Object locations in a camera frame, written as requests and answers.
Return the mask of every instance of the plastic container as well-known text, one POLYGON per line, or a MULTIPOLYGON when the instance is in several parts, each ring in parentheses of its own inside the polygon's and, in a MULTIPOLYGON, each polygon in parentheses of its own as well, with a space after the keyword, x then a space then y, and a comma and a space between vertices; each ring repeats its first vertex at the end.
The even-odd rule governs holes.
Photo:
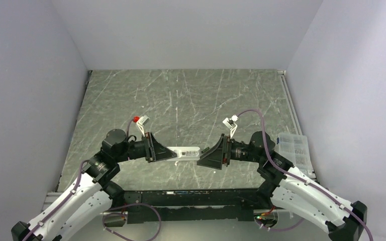
POLYGON ((276 150, 308 177, 316 178, 310 161, 309 142, 306 136, 279 133, 276 150))

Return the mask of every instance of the gray wall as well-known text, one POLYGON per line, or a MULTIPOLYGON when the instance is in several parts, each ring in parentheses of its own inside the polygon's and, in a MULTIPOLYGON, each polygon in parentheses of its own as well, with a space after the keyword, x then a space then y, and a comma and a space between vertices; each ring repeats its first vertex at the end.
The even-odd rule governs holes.
POLYGON ((322 0, 52 0, 88 69, 286 69, 322 0))
POLYGON ((386 0, 323 1, 287 80, 321 182, 385 240, 386 0))
POLYGON ((86 77, 51 1, 0 1, 0 241, 55 188, 86 77))

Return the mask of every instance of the purple cable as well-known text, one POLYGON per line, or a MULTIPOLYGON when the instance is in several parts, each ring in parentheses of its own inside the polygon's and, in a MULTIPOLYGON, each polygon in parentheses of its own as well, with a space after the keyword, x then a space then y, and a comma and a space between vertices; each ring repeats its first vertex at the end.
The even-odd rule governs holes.
MULTIPOLYGON (((276 163, 274 163, 273 159, 271 158, 270 156, 270 152, 268 151, 268 146, 267 146, 267 139, 265 137, 265 126, 264 126, 264 117, 262 116, 262 113, 260 110, 258 109, 247 109, 245 111, 242 111, 240 112, 239 114, 237 114, 237 116, 240 116, 242 115, 243 113, 246 113, 246 112, 249 112, 249 111, 253 111, 255 113, 257 113, 259 116, 260 116, 260 119, 261 119, 261 128, 262 128, 262 140, 264 142, 264 150, 265 150, 265 154, 267 155, 267 159, 268 161, 272 164, 272 166, 277 169, 278 171, 286 174, 286 175, 289 175, 291 177, 294 177, 304 183, 306 183, 306 180, 295 175, 295 174, 292 174, 292 173, 289 173, 287 171, 285 171, 284 169, 280 168, 278 165, 276 165, 276 163)), ((323 193, 325 196, 327 196, 329 199, 331 199, 333 202, 335 202, 335 204, 337 204, 338 206, 341 205, 341 202, 339 202, 337 199, 335 199, 333 196, 331 196, 329 193, 327 193, 323 188, 320 188, 319 186, 317 186, 316 184, 314 183, 310 183, 309 184, 310 186, 314 187, 315 189, 317 189, 318 191, 320 191, 321 193, 323 193)), ((366 223, 363 222, 362 219, 360 219, 355 213, 353 213, 350 209, 348 209, 347 207, 344 207, 344 209, 346 212, 348 212, 351 216, 353 216, 359 223, 360 225, 363 226, 363 228, 366 230, 366 233, 367 235, 369 236, 369 241, 373 241, 373 237, 372 237, 372 234, 369 230, 369 228, 366 226, 366 223)))
POLYGON ((129 137, 129 126, 131 125, 132 121, 134 121, 134 118, 131 118, 128 122, 128 125, 127 125, 127 131, 126 131, 126 134, 127 134, 127 137, 129 137))
MULTIPOLYGON (((114 207, 114 208, 109 209, 108 211, 113 211, 113 210, 117 210, 117 209, 121 209, 121 208, 125 208, 125 207, 131 207, 131 206, 146 206, 146 207, 151 208, 155 212, 155 214, 157 215, 157 218, 159 220, 159 228, 157 229, 156 234, 152 238, 150 238, 150 239, 148 239, 146 241, 154 240, 157 237, 157 235, 159 234, 160 228, 162 227, 162 219, 161 219, 161 217, 159 215, 159 212, 157 212, 157 210, 153 206, 151 206, 149 204, 146 204, 146 203, 133 203, 133 204, 128 204, 128 205, 124 205, 124 206, 120 206, 120 207, 114 207)), ((119 233, 114 232, 110 228, 106 227, 106 224, 105 224, 106 219, 109 216, 114 216, 114 215, 124 216, 124 214, 121 214, 121 213, 110 213, 110 214, 107 214, 106 216, 103 217, 103 227, 104 227, 104 229, 109 231, 109 232, 111 232, 111 233, 113 233, 114 235, 116 235, 116 236, 118 236, 120 238, 125 239, 126 241, 133 241, 132 239, 129 239, 129 238, 125 237, 125 236, 122 236, 119 233)))
MULTIPOLYGON (((79 167, 79 174, 77 176, 77 179, 76 179, 76 183, 74 185, 74 188, 72 190, 76 191, 78 186, 79 186, 79 183, 80 183, 80 178, 82 176, 82 167, 84 165, 84 163, 88 162, 88 160, 85 160, 85 161, 82 161, 81 164, 80 164, 80 167, 79 167)), ((48 213, 48 215, 46 215, 40 222, 42 223, 45 223, 50 217, 52 217, 52 215, 54 215, 62 206, 64 206, 67 201, 74 195, 74 193, 70 192, 64 199, 63 201, 61 201, 52 211, 50 211, 48 213)), ((36 230, 38 230, 39 228, 39 224, 36 224, 35 227, 33 227, 32 230, 30 230, 29 233, 27 233, 27 235, 23 238, 22 241, 26 241, 36 230)))

